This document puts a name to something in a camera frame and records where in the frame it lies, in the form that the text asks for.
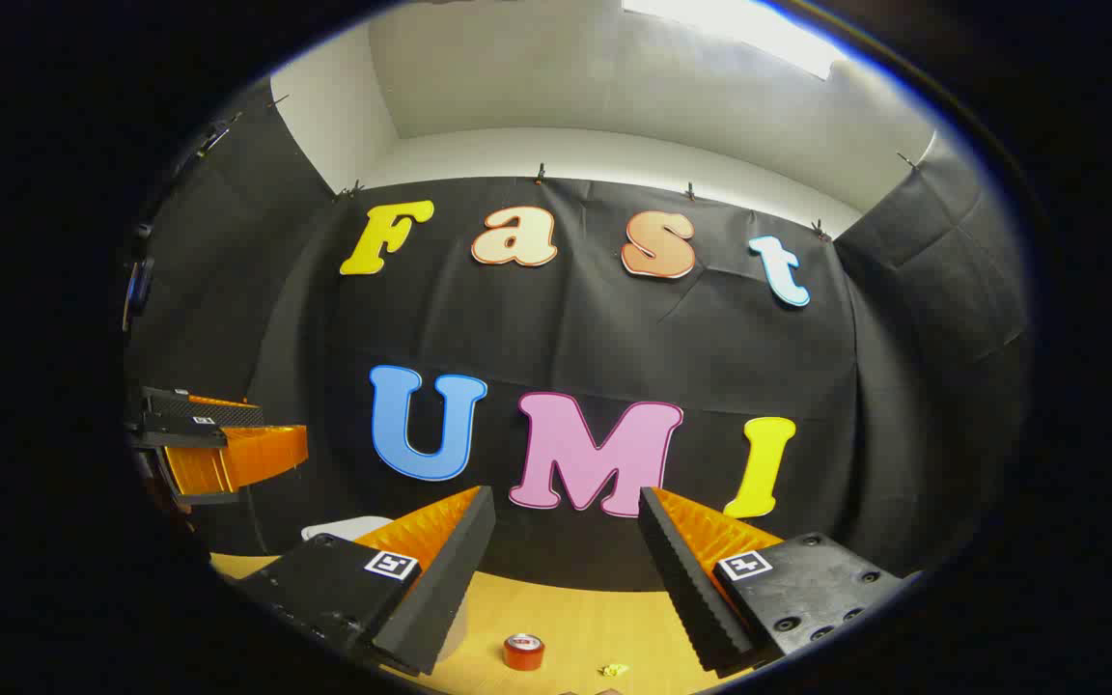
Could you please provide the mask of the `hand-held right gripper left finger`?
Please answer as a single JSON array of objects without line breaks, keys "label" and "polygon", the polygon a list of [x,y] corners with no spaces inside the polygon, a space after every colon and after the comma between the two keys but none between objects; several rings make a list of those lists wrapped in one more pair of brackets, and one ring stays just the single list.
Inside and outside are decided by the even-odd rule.
[{"label": "hand-held right gripper left finger", "polygon": [[359,540],[315,534],[234,588],[342,661],[428,676],[494,525],[492,487],[473,486]]}]

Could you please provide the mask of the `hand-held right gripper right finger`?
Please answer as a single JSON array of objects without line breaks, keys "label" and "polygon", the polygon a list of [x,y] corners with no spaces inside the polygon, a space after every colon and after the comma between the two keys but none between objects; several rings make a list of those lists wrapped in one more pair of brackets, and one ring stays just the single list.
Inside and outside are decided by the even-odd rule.
[{"label": "hand-held right gripper right finger", "polygon": [[715,676],[806,651],[904,589],[825,534],[780,540],[666,489],[643,488],[637,520],[693,651]]}]

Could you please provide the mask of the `red pop can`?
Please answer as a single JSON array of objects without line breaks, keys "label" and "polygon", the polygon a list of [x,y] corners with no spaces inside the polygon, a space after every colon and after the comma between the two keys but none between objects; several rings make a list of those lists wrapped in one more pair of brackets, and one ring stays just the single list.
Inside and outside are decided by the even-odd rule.
[{"label": "red pop can", "polygon": [[502,661],[512,671],[533,672],[542,668],[544,641],[530,633],[514,633],[503,639]]}]

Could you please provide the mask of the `grey desktop garbage bin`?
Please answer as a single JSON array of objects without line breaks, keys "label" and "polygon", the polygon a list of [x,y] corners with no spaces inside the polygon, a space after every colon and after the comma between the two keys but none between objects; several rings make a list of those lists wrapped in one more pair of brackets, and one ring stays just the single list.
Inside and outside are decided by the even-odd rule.
[{"label": "grey desktop garbage bin", "polygon": [[[359,538],[365,537],[366,534],[373,532],[378,532],[384,525],[393,523],[393,519],[387,517],[375,517],[375,515],[363,515],[363,517],[354,517],[342,520],[334,520],[322,524],[308,525],[304,527],[300,532],[302,542],[311,540],[314,536],[318,534],[331,534],[341,538],[345,542],[358,542]],[[441,651],[438,652],[436,663],[440,664],[441,661],[450,659],[450,656],[458,651],[464,638],[466,638],[468,633],[468,610],[466,607],[466,599],[463,599],[459,605],[459,610],[456,612],[454,620],[449,631],[445,636],[445,642],[441,644]]]}]

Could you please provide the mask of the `wooden desktop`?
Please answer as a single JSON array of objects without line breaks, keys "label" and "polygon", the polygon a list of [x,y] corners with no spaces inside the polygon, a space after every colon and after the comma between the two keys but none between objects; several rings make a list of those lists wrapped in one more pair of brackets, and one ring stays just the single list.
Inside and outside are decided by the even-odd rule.
[{"label": "wooden desktop", "polygon": [[[729,678],[703,671],[671,599],[661,590],[574,590],[477,572],[466,593],[468,633],[450,659],[415,683],[450,695],[693,695]],[[542,668],[512,671],[503,639],[544,641]],[[629,673],[598,672],[623,663]]]}]

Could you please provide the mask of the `black backdrop cloth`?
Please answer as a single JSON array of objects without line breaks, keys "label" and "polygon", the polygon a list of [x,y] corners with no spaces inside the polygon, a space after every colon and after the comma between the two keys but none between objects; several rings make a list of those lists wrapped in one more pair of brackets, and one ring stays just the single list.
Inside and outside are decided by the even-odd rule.
[{"label": "black backdrop cloth", "polygon": [[935,146],[838,240],[600,181],[459,178],[336,197],[255,85],[155,220],[128,373],[304,424],[310,455],[200,506],[208,550],[399,518],[489,486],[481,570],[658,590],[629,505],[736,497],[747,421],[794,423],[776,505],[884,570],[987,510],[1031,403],[1019,234]]}]

